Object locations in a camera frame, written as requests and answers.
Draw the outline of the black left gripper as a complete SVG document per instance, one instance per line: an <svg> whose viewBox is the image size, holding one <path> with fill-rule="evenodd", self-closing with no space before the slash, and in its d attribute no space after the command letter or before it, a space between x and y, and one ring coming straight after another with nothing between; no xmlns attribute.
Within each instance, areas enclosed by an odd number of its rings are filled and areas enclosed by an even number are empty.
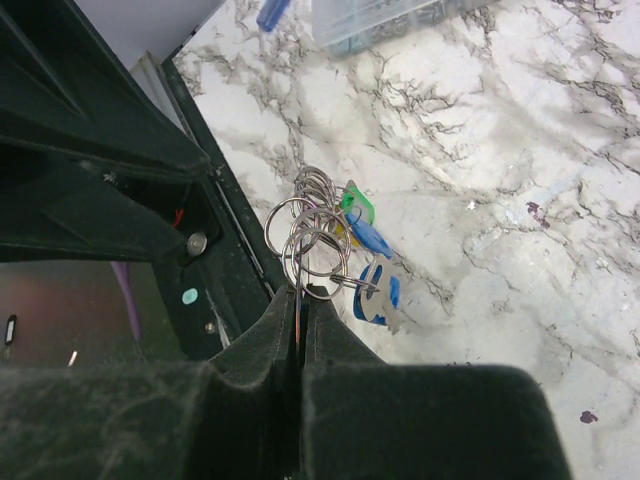
<svg viewBox="0 0 640 480"><path fill-rule="evenodd" d="M1 5L1 259L159 261L184 237L91 165L159 183L208 156L161 113L72 1Z"/></svg>

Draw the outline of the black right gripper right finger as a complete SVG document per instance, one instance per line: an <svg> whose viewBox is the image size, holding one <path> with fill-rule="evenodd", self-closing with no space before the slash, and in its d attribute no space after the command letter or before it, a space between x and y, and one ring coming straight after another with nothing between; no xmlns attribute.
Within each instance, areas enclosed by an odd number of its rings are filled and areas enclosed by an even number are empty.
<svg viewBox="0 0 640 480"><path fill-rule="evenodd" d="M300 467L307 479L568 479L538 383L505 365L390 365L329 302L308 310Z"/></svg>

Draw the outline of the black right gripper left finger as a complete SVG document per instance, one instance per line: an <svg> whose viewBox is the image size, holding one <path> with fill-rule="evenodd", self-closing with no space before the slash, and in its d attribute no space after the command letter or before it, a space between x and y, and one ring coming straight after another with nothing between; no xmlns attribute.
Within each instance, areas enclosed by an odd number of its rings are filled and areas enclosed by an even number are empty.
<svg viewBox="0 0 640 480"><path fill-rule="evenodd" d="M299 468L293 293L208 361L1 371L5 479L284 479Z"/></svg>

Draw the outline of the blue tag with ring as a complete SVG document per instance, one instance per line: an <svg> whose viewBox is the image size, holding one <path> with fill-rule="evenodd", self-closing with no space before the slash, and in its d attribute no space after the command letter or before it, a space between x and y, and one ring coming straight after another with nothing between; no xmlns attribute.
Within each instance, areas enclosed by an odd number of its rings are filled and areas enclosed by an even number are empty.
<svg viewBox="0 0 640 480"><path fill-rule="evenodd" d="M295 287L295 278L292 267L292 248L295 240L304 236L305 242L310 241L306 247L312 247L313 241L320 239L328 240L329 244L336 246L339 253L338 272L330 273L329 278L338 287L332 293L313 293L311 289L303 285L303 291L316 300L332 300L344 286L354 287L354 315L359 319L376 325L391 327L397 320L397 310L399 306L401 285L397 275L393 273L391 259L387 259L382 254L374 254L372 261L363 270L364 274L358 278L349 277L348 254L346 249L342 249L339 238L329 232L311 227L300 229L292 233L284 244L281 252L281 262L283 270Z"/></svg>

